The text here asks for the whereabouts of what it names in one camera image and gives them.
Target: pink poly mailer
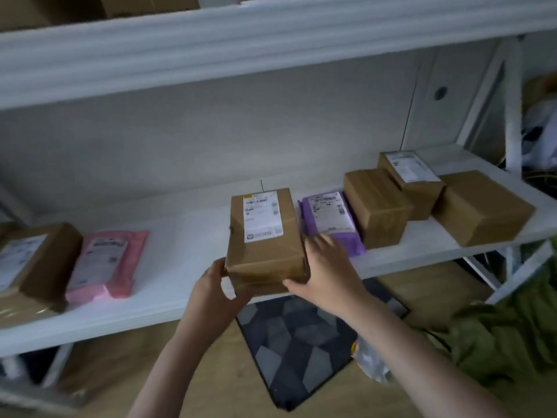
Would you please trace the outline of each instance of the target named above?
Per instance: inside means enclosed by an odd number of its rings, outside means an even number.
[[[127,298],[149,232],[105,231],[87,236],[66,288],[70,304]]]

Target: purple poly mailer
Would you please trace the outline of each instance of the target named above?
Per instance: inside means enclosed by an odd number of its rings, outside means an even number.
[[[349,257],[366,252],[342,192],[327,192],[298,201],[308,236],[326,233],[337,239]]]

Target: person's left hand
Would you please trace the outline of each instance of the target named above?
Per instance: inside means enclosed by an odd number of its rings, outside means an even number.
[[[245,291],[228,299],[220,281],[226,276],[225,259],[221,258],[203,273],[189,297],[184,316],[178,324],[177,336],[193,336],[208,348],[228,328],[232,320],[251,300]]]

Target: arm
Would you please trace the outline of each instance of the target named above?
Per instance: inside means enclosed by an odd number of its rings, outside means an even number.
[[[342,318],[371,344],[428,418],[504,418],[499,401],[459,372],[370,295],[338,242],[328,235],[306,241],[311,279],[285,280],[294,294]]]
[[[216,260],[197,281],[184,317],[166,344],[128,418],[178,417],[185,392],[201,358],[251,299],[241,293],[229,300],[220,287],[224,259]]]

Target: wooden floor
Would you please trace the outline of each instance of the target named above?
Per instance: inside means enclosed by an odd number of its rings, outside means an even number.
[[[415,327],[443,328],[450,315],[491,293],[453,262],[380,278],[412,313]],[[91,397],[77,418],[121,418],[129,410],[176,323],[155,325],[76,344],[61,381],[65,390],[86,387]],[[516,416],[553,416],[557,374],[518,388],[505,402]],[[2,418],[43,418],[38,412],[0,410]],[[351,363],[290,414],[271,402],[236,323],[203,358],[185,398],[182,417],[419,417],[394,382],[382,385]]]

